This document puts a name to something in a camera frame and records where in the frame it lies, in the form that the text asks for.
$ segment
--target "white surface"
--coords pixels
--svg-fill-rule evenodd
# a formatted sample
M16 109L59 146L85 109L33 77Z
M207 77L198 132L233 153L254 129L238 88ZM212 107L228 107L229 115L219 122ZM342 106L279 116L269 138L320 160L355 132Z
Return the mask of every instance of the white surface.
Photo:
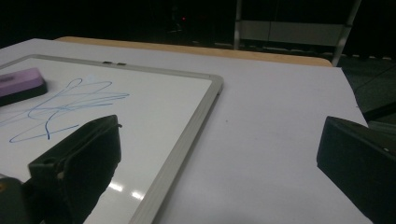
M29 162L84 123L116 114L121 162L85 223L128 223L212 81L35 58L0 74L32 67L49 92L0 108L1 173L26 181Z
M0 63L31 53L224 77L157 223L371 223L316 163L327 116L365 125L341 69L45 40L0 50Z

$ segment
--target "wooden table edge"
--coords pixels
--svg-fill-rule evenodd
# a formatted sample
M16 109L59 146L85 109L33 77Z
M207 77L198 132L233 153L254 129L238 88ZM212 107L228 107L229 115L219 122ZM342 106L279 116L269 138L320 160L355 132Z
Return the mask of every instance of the wooden table edge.
M257 60L257 61L265 61L272 63L293 63L293 64L332 67L332 64L326 59L295 56L295 55L285 55L285 54L250 52L250 51L233 50L233 49L197 48L197 47L187 47L187 46L179 46L179 45L152 44L152 43L120 41L120 40L95 39L95 38L76 37L76 36L63 36L55 40L70 42L70 43L129 48L129 49L164 50L164 51L172 51L178 53L190 53L190 54L207 55L207 56L218 56L225 58Z

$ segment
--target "black device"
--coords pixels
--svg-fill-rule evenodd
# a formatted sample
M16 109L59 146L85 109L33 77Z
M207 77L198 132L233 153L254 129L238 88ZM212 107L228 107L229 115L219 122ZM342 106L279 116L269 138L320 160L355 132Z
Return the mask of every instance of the black device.
M396 223L396 141L327 117L318 168L374 223Z
M117 116L84 124L29 163L25 183L0 179L0 223L83 223L121 159Z

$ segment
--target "dark background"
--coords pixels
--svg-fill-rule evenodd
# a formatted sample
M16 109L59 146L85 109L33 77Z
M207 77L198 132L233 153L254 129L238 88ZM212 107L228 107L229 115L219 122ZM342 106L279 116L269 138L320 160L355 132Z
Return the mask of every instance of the dark background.
M353 0L244 0L242 19L343 24ZM231 46L236 0L3 0L0 48L66 35ZM362 0L345 54L396 54L396 1Z

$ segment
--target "wooden desk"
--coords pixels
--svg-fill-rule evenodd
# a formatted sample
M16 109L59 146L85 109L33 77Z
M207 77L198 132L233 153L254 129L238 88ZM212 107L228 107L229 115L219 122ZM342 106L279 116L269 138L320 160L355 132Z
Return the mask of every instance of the wooden desk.
M259 53L259 52L250 52L250 51L232 50L232 49L196 48L196 47L186 47L186 46L178 46L178 45L163 45L163 44L139 43L139 42L129 42L129 41L119 41L119 40L92 39L92 38L75 37L75 36L65 36L58 38L56 40L63 42L102 45L102 46L131 48L131 49L156 49L156 50L173 51L179 53L191 53L191 54L200 54L200 55L219 56L226 58L266 61L272 63L295 63L295 64L332 67L332 64L326 59L284 55L284 54Z
M42 54L155 65L224 78L224 89L205 128L153 223L372 223L319 170L316 162L327 116L366 125L340 68L199 55L218 49L201 49L204 53L195 55L180 54L158 48L130 50L95 46L92 42L76 44L70 43L74 37L65 38L69 43L33 39L1 49L0 64ZM118 47L120 44L153 47L109 42ZM219 50L224 56L230 56L227 54L230 51ZM261 58L264 61L265 56L271 56L247 54L264 56ZM115 192L114 200L108 200L113 202L114 209L98 212L99 219L87 223L127 223L121 222L121 216L129 215L133 208L123 206L122 202L132 198L134 188L124 186L123 192Z

